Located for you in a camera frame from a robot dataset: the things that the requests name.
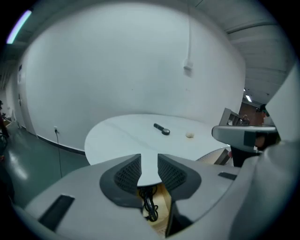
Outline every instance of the green floor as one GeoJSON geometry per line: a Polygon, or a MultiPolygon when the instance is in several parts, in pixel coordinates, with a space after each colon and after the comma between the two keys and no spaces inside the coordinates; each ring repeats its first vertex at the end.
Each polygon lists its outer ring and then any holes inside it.
{"type": "MultiPolygon", "coordinates": [[[[25,207],[31,199],[60,179],[58,148],[52,146],[13,123],[8,126],[10,138],[2,164],[9,173],[15,203],[25,207]]],[[[60,149],[61,171],[66,175],[88,166],[85,156],[60,149]]]]}

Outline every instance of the round table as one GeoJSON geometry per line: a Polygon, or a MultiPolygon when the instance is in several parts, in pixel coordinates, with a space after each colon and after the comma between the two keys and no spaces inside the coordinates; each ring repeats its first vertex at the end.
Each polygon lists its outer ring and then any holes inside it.
{"type": "Polygon", "coordinates": [[[227,147],[211,136],[211,126],[179,117],[153,114],[123,115],[98,123],[85,139],[84,150],[91,165],[132,154],[141,154],[142,175],[138,186],[161,182],[158,153],[171,154],[193,161],[227,147]],[[153,127],[157,123],[171,131],[163,135],[153,127]],[[195,134],[187,138],[186,133],[195,134]]]}

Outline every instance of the fluorescent light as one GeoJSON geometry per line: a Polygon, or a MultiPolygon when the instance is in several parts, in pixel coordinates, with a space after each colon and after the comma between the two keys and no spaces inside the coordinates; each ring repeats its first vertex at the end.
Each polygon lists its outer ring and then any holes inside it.
{"type": "Polygon", "coordinates": [[[31,11],[27,10],[25,13],[23,13],[22,17],[18,20],[14,28],[12,29],[10,35],[8,36],[8,39],[6,41],[7,44],[12,44],[15,40],[15,37],[17,36],[18,32],[20,31],[23,24],[26,22],[26,20],[29,18],[31,14],[31,11]]]}
{"type": "Polygon", "coordinates": [[[248,95],[246,95],[246,98],[248,99],[249,102],[252,102],[251,98],[248,95]]]}

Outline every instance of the ceiling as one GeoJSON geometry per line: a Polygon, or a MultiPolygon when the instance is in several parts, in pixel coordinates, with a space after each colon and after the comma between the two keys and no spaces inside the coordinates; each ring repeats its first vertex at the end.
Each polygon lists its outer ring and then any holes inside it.
{"type": "MultiPolygon", "coordinates": [[[[78,0],[41,0],[12,45],[0,55],[0,89],[5,89],[17,60],[32,36],[55,13],[78,0]]],[[[207,14],[240,51],[246,62],[244,95],[253,104],[268,103],[286,78],[295,56],[276,20],[256,0],[188,0],[207,14]]]]}

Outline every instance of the black cable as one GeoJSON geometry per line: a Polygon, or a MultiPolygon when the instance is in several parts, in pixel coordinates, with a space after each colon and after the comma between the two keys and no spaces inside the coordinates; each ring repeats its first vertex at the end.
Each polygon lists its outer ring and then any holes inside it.
{"type": "MultiPolygon", "coordinates": [[[[60,158],[60,145],[58,143],[57,130],[55,130],[55,134],[56,134],[56,139],[57,139],[58,155],[59,155],[59,158],[60,158]]],[[[60,178],[62,178],[62,174],[61,174],[61,162],[60,162],[60,178]]]]}
{"type": "Polygon", "coordinates": [[[153,195],[158,190],[157,186],[155,186],[155,190],[153,192],[153,187],[141,187],[139,189],[139,195],[144,200],[143,208],[146,209],[146,211],[149,213],[147,217],[145,217],[147,220],[150,220],[151,222],[155,222],[158,219],[158,206],[154,205],[153,203],[153,195]]]}

